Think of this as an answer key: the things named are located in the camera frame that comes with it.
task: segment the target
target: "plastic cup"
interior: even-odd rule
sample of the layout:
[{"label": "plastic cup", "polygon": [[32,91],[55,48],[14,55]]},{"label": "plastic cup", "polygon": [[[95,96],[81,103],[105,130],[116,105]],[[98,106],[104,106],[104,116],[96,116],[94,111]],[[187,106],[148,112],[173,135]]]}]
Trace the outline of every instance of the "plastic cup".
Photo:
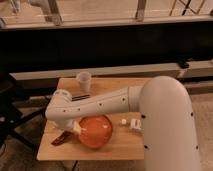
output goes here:
[{"label": "plastic cup", "polygon": [[76,80],[78,81],[80,88],[83,92],[89,93],[91,87],[92,75],[89,72],[79,72],[76,75]]}]

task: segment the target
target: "orange ball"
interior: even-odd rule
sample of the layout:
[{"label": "orange ball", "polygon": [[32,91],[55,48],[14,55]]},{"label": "orange ball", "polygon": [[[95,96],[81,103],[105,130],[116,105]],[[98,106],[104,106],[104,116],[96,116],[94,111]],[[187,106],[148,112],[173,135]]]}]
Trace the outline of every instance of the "orange ball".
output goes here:
[{"label": "orange ball", "polygon": [[107,116],[85,117],[79,125],[82,128],[79,140],[89,148],[97,149],[104,146],[112,136],[112,123]]}]

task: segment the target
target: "cable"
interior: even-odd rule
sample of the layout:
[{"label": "cable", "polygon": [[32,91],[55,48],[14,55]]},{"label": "cable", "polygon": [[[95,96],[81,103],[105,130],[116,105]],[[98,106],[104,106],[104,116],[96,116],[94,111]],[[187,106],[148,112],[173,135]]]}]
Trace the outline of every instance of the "cable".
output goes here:
[{"label": "cable", "polygon": [[72,167],[72,171],[75,171],[75,168],[76,168],[77,164],[78,164],[78,160],[75,161],[75,163],[74,163],[74,165]]},{"label": "cable", "polygon": [[3,145],[2,145],[2,152],[1,152],[1,154],[0,154],[0,158],[4,155],[4,153],[5,153],[5,149],[6,149],[6,144],[4,143]]}]

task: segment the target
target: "wooden tabletop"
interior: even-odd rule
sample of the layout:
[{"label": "wooden tabletop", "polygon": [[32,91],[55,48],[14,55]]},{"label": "wooden tabletop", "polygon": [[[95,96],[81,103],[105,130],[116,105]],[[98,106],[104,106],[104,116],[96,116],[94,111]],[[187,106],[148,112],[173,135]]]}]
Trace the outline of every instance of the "wooden tabletop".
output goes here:
[{"label": "wooden tabletop", "polygon": [[[92,78],[90,95],[98,95],[120,88],[143,85],[149,78]],[[72,96],[83,95],[74,78],[61,78],[58,83],[60,89],[66,89]],[[107,115],[113,124],[113,134],[110,141],[101,149],[92,150],[84,147],[77,138],[70,137],[59,146],[51,142],[62,131],[54,128],[51,121],[47,121],[44,134],[38,151],[38,160],[143,160],[142,134],[121,126],[122,118],[130,121],[132,118],[140,119],[139,113],[122,113]]]}]

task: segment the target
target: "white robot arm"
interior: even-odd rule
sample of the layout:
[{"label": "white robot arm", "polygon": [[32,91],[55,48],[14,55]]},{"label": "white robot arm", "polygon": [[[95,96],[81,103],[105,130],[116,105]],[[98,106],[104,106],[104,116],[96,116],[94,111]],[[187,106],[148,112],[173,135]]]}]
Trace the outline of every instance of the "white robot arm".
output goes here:
[{"label": "white robot arm", "polygon": [[46,117],[62,129],[73,119],[122,112],[142,115],[146,171],[201,171],[192,105],[186,89],[170,77],[156,77],[143,87],[128,87],[72,102],[65,90],[56,91]]}]

